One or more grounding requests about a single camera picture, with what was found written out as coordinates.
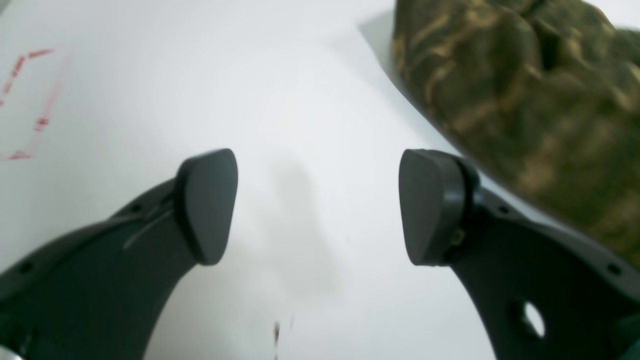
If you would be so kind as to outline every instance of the red marking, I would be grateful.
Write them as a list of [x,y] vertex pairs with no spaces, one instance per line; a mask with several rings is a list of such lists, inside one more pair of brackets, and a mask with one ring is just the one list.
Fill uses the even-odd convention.
[[28,159],[30,157],[31,157],[31,154],[28,154],[27,152],[24,152],[22,150],[18,150],[15,152],[15,154],[11,155],[9,160]]
[[18,62],[15,64],[15,68],[13,69],[13,77],[15,78],[16,76],[18,76],[18,74],[20,74],[20,69],[22,69],[22,66],[24,65],[24,62],[27,60],[27,58],[25,58],[24,56],[21,56],[18,59]]
[[36,126],[33,129],[35,131],[42,131],[44,130],[44,127],[47,125],[49,125],[49,119],[42,118],[38,120],[38,122],[36,123]]
[[29,53],[29,59],[37,58],[38,56],[43,56],[43,55],[51,54],[51,53],[53,53],[53,49],[34,51],[32,53]]
[[[29,59],[31,58],[36,58],[38,56],[43,56],[49,53],[52,53],[54,50],[53,49],[47,49],[47,50],[41,50],[41,51],[34,51],[32,53],[29,53]],[[16,63],[14,70],[12,72],[12,75],[10,76],[9,80],[7,81],[7,83],[4,86],[4,96],[2,99],[0,99],[0,106],[4,105],[5,102],[5,97],[9,94],[12,86],[13,86],[13,82],[15,81],[16,77],[18,76],[18,74],[20,73],[20,70],[22,68],[22,66],[24,65],[26,61],[26,57],[25,56],[21,56],[18,59],[18,62]],[[40,118],[36,121],[36,124],[33,128],[34,133],[32,133],[31,135],[31,139],[29,140],[29,144],[26,147],[26,150],[18,150],[15,153],[13,153],[13,155],[11,155],[9,158],[7,158],[6,156],[3,156],[2,154],[0,154],[0,162],[4,161],[4,160],[17,160],[17,159],[28,159],[28,158],[32,158],[33,155],[35,154],[36,150],[38,149],[40,142],[42,141],[42,131],[44,131],[45,127],[47,125],[49,125],[49,123],[51,122],[51,112],[53,111],[53,107],[56,104],[56,101],[58,100],[58,97],[60,96],[60,93],[62,91],[62,85],[63,85],[63,80],[65,79],[67,72],[71,66],[72,63],[72,57],[68,56],[67,59],[65,60],[62,69],[60,71],[60,73],[58,74],[58,78],[55,82],[55,84],[53,85],[53,88],[51,89],[51,94],[49,95],[49,98],[47,99],[47,103],[45,104],[45,107],[42,111],[42,115],[40,116]]]

